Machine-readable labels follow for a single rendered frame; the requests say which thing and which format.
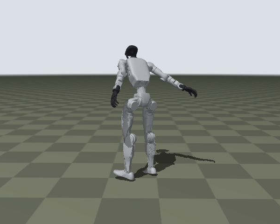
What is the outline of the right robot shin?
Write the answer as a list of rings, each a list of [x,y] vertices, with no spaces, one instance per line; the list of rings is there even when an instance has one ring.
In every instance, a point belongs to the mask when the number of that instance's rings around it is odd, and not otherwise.
[[[145,150],[146,150],[146,155],[147,155],[148,169],[150,169],[151,166],[153,167],[153,165],[154,165],[155,134],[154,134],[154,141],[153,142],[146,142],[145,141]]]

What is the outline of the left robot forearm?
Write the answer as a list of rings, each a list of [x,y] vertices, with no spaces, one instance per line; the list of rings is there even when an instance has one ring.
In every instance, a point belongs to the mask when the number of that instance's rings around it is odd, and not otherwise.
[[[120,69],[117,73],[116,82],[115,82],[115,86],[113,87],[113,89],[116,89],[117,85],[119,85],[121,87],[124,78],[125,77],[121,74],[121,69]],[[121,90],[121,88],[120,88],[120,90]]]

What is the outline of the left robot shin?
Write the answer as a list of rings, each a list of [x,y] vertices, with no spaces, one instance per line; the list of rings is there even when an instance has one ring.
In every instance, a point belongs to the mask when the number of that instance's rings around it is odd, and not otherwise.
[[[133,144],[134,138],[132,135],[127,135],[123,140],[123,155],[124,155],[124,164],[126,167],[125,173],[131,171],[132,158],[134,156],[135,145]]]

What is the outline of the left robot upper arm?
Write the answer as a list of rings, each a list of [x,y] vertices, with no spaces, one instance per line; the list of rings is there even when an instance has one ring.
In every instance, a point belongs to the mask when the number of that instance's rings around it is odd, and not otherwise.
[[[126,77],[127,73],[126,73],[126,65],[127,65],[127,61],[124,59],[120,59],[119,63],[118,63],[118,68],[119,70],[121,69],[121,74]]]

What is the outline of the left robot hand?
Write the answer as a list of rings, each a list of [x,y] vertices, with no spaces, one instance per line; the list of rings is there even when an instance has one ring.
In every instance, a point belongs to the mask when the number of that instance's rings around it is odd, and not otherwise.
[[[114,108],[116,107],[115,105],[117,105],[116,103],[119,104],[119,102],[117,101],[117,94],[119,93],[119,90],[120,90],[120,86],[119,85],[117,85],[116,89],[112,90],[113,94],[112,94],[112,97],[111,97],[111,105]]]

